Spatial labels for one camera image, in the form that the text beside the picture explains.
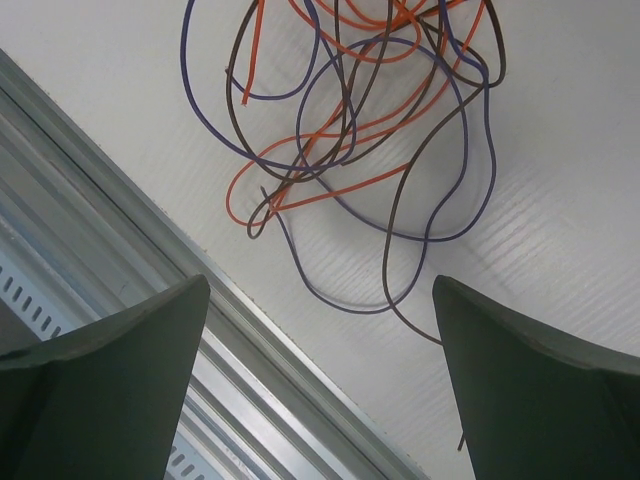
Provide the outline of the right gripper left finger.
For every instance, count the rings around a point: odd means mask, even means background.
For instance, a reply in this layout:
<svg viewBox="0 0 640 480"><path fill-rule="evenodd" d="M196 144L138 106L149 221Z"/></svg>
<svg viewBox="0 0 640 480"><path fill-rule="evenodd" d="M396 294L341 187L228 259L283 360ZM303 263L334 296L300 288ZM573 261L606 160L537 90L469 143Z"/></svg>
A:
<svg viewBox="0 0 640 480"><path fill-rule="evenodd" d="M2 478L163 478L208 303L196 275L2 355Z"/></svg>

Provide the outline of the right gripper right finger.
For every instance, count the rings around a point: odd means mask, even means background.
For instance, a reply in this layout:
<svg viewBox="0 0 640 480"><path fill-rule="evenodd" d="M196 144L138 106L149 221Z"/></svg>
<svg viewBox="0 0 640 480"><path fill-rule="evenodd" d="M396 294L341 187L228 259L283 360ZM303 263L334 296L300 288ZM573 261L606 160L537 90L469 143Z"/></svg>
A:
<svg viewBox="0 0 640 480"><path fill-rule="evenodd" d="M476 478L638 478L638 357L451 277L437 277L432 295Z"/></svg>

